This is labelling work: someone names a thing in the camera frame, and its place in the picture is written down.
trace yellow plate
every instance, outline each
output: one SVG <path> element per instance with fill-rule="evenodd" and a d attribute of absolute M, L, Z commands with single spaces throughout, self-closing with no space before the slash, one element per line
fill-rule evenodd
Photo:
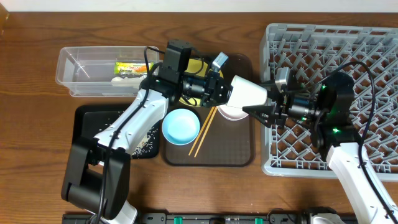
<path fill-rule="evenodd" d="M 197 72 L 197 71 L 200 69 L 200 67 L 201 67 L 201 60 L 200 60 L 200 59 L 192 59 L 192 58 L 191 58 L 191 59 L 189 60 L 189 64 L 188 64 L 188 68 L 186 69 L 186 72 L 190 72 L 190 73 Z M 205 73 L 206 73 L 206 68 L 207 68 L 207 63 L 204 62 L 204 63 L 203 63 L 203 69 L 202 69 L 198 74 L 196 74 L 196 75 L 199 76 L 199 77 L 204 77 L 204 76 L 205 76 Z M 220 73 L 220 76 L 221 76 L 222 78 L 224 78 L 223 72 L 222 72 L 222 71 L 219 71 L 219 73 Z M 190 98 L 188 101 L 189 101 L 192 105 L 195 105 L 195 100 L 194 100 L 194 99 L 196 99 L 196 101 L 197 101 L 197 106 L 199 106 L 199 105 L 200 105 L 200 99 L 198 99 L 198 98 Z M 183 103 L 183 104 L 185 104 L 185 105 L 192 106 L 192 105 L 187 104 L 182 98 L 180 98 L 180 102 Z"/>

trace lattice pattern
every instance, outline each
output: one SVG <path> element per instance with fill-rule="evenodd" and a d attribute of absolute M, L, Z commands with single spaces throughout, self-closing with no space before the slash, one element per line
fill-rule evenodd
<path fill-rule="evenodd" d="M 275 34 L 270 38 L 269 55 L 264 56 L 269 57 L 270 78 L 274 78 L 278 68 L 290 67 L 297 72 L 296 77 L 300 82 L 309 85 L 344 63 L 354 60 L 366 63 L 374 74 L 377 100 L 375 117 L 364 145 L 376 172 L 398 173 L 398 37 L 390 38 L 388 32 L 372 36 L 369 32 L 361 39 L 361 31 L 357 31 L 357 38 L 347 41 L 339 34 L 350 34 L 352 27 L 338 27 L 333 29 L 332 34 L 327 29 L 322 30 L 324 35 L 335 34 L 339 37 L 325 41 L 324 38 L 317 40 L 306 34 L 305 29 L 302 30 L 290 32 L 295 35 L 288 35 L 289 31 L 285 29 L 283 34 Z M 310 31 L 313 35 L 317 34 L 314 30 Z M 370 80 L 360 65 L 351 66 L 345 71 L 355 81 L 356 101 L 351 105 L 351 119 L 362 134 L 371 107 Z M 317 91 L 308 92 L 308 95 L 314 97 Z M 271 136 L 272 167 L 328 169 L 326 162 L 320 159 L 319 153 L 311 145 L 310 132 L 299 125 L 290 121 L 284 130 L 273 127 Z"/>

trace white wall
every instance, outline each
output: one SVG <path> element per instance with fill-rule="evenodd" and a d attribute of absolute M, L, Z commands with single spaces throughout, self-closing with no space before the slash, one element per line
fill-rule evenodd
<path fill-rule="evenodd" d="M 398 12 L 398 0 L 0 0 L 13 11 Z"/>

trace white plastic basket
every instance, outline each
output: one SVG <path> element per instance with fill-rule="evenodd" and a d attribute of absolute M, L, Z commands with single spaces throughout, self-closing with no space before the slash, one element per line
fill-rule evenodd
<path fill-rule="evenodd" d="M 262 81 L 274 78 L 278 68 L 290 67 L 302 83 L 316 83 L 353 60 L 367 63 L 375 74 L 376 111 L 364 145 L 379 178 L 398 181 L 398 29 L 270 24 L 260 44 Z M 370 81 L 360 66 L 346 72 L 355 81 L 351 119 L 362 133 L 371 106 Z M 283 131 L 263 127 L 261 136 L 266 174 L 336 178 L 312 147 L 310 132 L 293 122 Z"/>

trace white cup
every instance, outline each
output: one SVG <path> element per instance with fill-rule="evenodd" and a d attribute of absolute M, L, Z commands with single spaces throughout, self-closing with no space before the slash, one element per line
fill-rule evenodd
<path fill-rule="evenodd" d="M 233 89 L 227 106 L 242 108 L 264 105 L 267 102 L 267 90 L 249 80 L 235 75 L 231 86 Z"/>

